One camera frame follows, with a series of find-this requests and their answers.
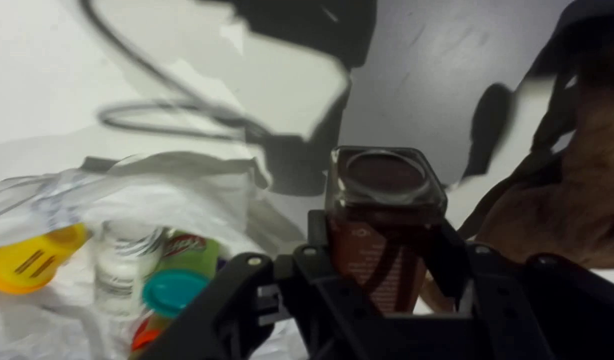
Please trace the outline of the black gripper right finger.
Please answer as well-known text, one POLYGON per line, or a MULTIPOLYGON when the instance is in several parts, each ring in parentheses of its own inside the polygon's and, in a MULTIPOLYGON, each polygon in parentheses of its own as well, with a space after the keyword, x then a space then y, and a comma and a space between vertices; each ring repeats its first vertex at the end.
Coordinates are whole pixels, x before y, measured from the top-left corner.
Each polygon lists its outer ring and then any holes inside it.
POLYGON ((447 223, 424 250, 460 316, 433 319, 441 360, 614 360, 614 283, 554 255, 523 265, 468 244, 447 223))

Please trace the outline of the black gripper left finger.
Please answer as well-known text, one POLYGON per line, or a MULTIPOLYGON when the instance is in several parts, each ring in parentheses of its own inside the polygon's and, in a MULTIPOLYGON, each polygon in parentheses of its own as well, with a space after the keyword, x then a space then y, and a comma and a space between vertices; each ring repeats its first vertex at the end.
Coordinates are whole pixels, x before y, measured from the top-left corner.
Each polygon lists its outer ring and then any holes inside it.
POLYGON ((138 360, 249 360, 285 319, 295 322, 309 360, 401 353, 392 320, 333 265, 338 240, 359 229, 312 210, 305 247, 276 261, 237 255, 138 360))

